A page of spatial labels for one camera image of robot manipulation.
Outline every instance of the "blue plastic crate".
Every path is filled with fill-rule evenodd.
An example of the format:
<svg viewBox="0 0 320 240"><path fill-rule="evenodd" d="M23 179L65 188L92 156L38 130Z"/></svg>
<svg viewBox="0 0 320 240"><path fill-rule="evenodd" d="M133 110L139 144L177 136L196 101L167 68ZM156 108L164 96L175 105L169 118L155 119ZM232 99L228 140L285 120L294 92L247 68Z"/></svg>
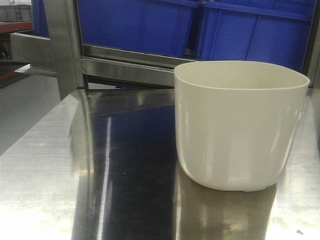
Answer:
<svg viewBox="0 0 320 240"><path fill-rule="evenodd" d="M191 0L78 0L83 41L183 57L199 6Z"/></svg>
<svg viewBox="0 0 320 240"><path fill-rule="evenodd" d="M49 37L44 0L32 0L33 33L36 36Z"/></svg>
<svg viewBox="0 0 320 240"><path fill-rule="evenodd" d="M203 6L197 59L259 61L301 70L312 14L212 1Z"/></svg>

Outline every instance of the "table surface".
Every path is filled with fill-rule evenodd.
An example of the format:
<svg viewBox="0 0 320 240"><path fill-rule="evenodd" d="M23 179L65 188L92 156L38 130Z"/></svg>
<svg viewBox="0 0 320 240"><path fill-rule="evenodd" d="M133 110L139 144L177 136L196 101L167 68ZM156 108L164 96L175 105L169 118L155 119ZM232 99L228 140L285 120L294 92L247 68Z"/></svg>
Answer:
<svg viewBox="0 0 320 240"><path fill-rule="evenodd" d="M182 171L174 90L75 90L0 157L0 239L318 240L320 91L262 191Z"/></svg>

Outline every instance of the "white plastic cup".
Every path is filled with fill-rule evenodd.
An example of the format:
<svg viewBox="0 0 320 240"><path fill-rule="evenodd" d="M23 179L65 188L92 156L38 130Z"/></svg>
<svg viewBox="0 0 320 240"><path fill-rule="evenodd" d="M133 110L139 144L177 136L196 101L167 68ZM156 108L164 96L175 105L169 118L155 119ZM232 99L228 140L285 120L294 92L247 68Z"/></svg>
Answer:
<svg viewBox="0 0 320 240"><path fill-rule="evenodd" d="M310 80L254 61L178 65L176 147L195 182L216 190L258 191L286 166Z"/></svg>

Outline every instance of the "stainless steel bar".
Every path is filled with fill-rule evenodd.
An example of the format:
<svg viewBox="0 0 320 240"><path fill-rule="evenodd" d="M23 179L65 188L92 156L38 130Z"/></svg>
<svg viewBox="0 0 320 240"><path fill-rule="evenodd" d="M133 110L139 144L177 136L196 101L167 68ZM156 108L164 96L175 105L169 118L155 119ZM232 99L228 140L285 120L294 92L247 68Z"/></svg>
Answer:
<svg viewBox="0 0 320 240"><path fill-rule="evenodd" d="M174 86L172 69L146 66L134 63L83 57L82 71L86 75L111 78L118 81L158 86Z"/></svg>
<svg viewBox="0 0 320 240"><path fill-rule="evenodd" d="M51 69L47 69L46 66L32 66L31 64L25 65L20 67L19 69L15 70L17 73L21 74L30 74L30 75L41 75L41 76L48 76L48 77L56 77L56 73L51 71Z"/></svg>
<svg viewBox="0 0 320 240"><path fill-rule="evenodd" d="M195 59L163 56L90 44L84 44L83 47L84 55L86 57L155 66L160 68L174 69L175 66L180 64L196 62Z"/></svg>
<svg viewBox="0 0 320 240"><path fill-rule="evenodd" d="M73 0L44 0L61 99L85 86L80 57L82 42Z"/></svg>
<svg viewBox="0 0 320 240"><path fill-rule="evenodd" d="M34 65L46 66L55 71L55 54L47 37L34 36L32 31L15 32L10 35L12 58Z"/></svg>

